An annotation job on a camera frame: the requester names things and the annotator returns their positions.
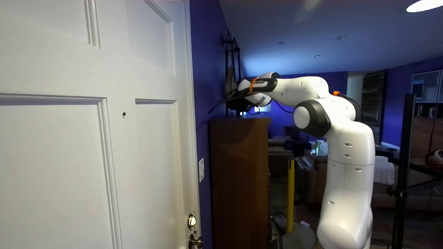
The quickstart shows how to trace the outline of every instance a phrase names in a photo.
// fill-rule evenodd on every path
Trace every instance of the white door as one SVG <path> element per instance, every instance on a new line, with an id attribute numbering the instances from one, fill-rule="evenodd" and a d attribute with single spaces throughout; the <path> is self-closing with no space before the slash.
<path id="1" fill-rule="evenodd" d="M 187 247 L 189 36 L 187 1 L 1 0 L 0 248 Z"/>

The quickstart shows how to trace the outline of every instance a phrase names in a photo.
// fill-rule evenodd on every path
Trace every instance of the ceiling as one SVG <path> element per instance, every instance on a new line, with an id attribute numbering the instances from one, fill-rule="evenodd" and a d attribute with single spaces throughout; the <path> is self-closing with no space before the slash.
<path id="1" fill-rule="evenodd" d="M 406 13 L 412 2 L 220 0 L 220 5 L 241 48 L 245 76 L 256 76 L 373 71 L 443 55 L 443 7 Z"/>

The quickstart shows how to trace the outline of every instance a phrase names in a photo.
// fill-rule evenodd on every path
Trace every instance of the yellow pole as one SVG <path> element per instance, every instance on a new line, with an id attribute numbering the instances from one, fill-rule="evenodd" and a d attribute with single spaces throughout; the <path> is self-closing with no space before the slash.
<path id="1" fill-rule="evenodd" d="M 295 159 L 288 159 L 288 219 L 286 233 L 294 229 L 294 187 L 295 187 Z"/>

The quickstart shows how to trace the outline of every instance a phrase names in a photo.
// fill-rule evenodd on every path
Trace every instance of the recessed light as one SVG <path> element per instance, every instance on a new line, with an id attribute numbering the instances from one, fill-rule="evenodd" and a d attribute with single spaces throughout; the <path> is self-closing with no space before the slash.
<path id="1" fill-rule="evenodd" d="M 435 9 L 441 6 L 443 6 L 443 1 L 441 0 L 420 0 L 407 7 L 406 11 L 409 13 L 417 13 Z"/>

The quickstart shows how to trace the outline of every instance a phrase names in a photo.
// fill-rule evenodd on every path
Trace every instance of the orange band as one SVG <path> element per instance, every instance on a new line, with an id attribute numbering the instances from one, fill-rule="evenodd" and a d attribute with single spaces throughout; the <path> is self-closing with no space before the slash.
<path id="1" fill-rule="evenodd" d="M 255 94 L 255 92 L 252 91 L 252 88 L 254 87 L 255 81 L 256 81 L 257 79 L 258 79 L 258 78 L 253 79 L 253 80 L 251 81 L 251 85 L 249 86 L 249 92 L 252 93 L 252 94 Z"/>

